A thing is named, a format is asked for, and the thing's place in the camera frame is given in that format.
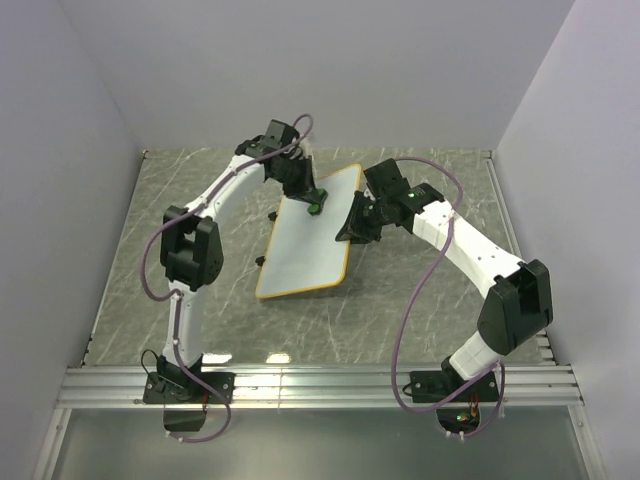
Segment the green whiteboard eraser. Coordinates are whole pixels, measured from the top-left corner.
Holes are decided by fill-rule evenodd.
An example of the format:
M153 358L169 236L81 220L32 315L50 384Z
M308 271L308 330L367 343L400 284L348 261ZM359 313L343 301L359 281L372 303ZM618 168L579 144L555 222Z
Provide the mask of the green whiteboard eraser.
M323 205L309 205L307 207L307 212L312 216L320 215L322 213L323 207L324 207L324 204Z

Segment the yellow framed whiteboard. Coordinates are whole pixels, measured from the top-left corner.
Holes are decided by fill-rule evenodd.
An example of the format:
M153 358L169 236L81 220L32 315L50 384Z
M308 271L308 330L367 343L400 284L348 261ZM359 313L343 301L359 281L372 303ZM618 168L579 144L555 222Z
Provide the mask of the yellow framed whiteboard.
M337 234L359 190L362 167L352 164L317 181L328 193L322 212L284 197L261 267L255 295L260 300L339 285L345 278L350 242Z

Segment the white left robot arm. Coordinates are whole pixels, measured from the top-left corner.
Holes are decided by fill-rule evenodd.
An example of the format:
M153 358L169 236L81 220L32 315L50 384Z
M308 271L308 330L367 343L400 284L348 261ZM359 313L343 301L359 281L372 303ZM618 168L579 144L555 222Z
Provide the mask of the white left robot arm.
M268 180L280 183L287 199L305 203L309 215L323 210L328 193L316 186L312 155L303 146L311 130L301 132L298 124L272 120L264 134L236 147L226 169L199 197L164 213L160 263L169 293L162 298L171 301L171 317L157 375L180 402L190 402L209 390L200 375L203 349L195 344L203 319L198 295L222 270L222 223Z

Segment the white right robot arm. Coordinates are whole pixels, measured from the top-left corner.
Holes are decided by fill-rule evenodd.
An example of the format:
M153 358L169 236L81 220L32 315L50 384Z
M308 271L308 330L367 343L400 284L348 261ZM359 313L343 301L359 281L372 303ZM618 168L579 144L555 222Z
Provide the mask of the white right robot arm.
M423 385L430 404L441 406L466 398L507 355L552 323L550 273L541 261L524 261L467 222L458 212L462 191L449 202L428 183L412 186L399 162L389 158L365 170L367 189L355 193L336 238L368 244L380 240L383 227L402 227L438 252L425 279L449 260L480 293L475 332Z

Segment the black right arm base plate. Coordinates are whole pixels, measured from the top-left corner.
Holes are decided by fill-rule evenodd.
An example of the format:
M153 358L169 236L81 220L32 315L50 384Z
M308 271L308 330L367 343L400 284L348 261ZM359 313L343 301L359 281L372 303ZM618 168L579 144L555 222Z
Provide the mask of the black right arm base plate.
M409 379L409 383L402 387L402 393L417 404L441 401L464 385L464 381L453 374L435 370L411 371ZM499 395L495 374L489 372L459 393L453 402L495 402Z

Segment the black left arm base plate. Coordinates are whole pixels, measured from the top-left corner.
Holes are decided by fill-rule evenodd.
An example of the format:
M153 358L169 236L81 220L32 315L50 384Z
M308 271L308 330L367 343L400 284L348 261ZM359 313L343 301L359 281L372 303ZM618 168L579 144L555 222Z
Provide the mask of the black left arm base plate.
M202 382L216 390L224 401L230 403L233 396L235 374L226 371L203 372ZM222 404L223 401L192 379L186 378L186 385L180 386L151 372L146 380L142 403L149 405L180 404Z

